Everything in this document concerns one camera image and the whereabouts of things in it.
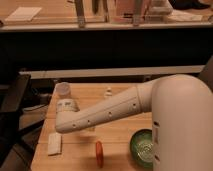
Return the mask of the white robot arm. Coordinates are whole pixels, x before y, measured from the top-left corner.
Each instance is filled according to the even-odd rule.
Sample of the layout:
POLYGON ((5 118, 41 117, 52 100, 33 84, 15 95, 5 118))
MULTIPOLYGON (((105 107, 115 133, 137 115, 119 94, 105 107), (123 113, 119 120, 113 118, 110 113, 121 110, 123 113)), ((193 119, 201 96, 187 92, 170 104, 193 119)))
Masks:
POLYGON ((152 114, 153 171, 213 171, 213 91, 190 75, 135 85, 78 112, 59 112, 55 129, 70 133, 152 114))

